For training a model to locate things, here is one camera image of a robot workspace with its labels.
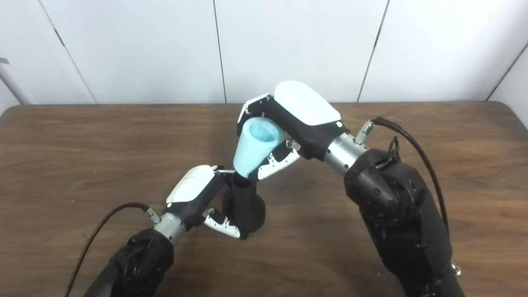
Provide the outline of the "white and black left hand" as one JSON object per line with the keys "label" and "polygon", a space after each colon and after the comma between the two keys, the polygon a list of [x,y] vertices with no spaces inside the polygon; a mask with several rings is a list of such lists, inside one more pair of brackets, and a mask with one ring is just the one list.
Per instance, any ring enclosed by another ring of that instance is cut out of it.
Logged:
{"label": "white and black left hand", "polygon": [[182,177],[166,199],[161,221],[154,227],[172,244],[193,227],[205,224],[233,238],[246,240],[248,233],[221,211],[209,207],[234,170],[207,164],[193,167]]}

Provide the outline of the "white and black right hand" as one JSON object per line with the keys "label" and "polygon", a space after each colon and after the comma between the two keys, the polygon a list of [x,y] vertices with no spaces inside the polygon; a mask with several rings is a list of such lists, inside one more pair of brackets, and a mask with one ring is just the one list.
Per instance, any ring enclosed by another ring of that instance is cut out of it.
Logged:
{"label": "white and black right hand", "polygon": [[323,161],[332,142],[348,132],[322,96],[305,83],[285,81],[273,94],[244,103],[236,124],[234,169],[257,182],[300,157]]}

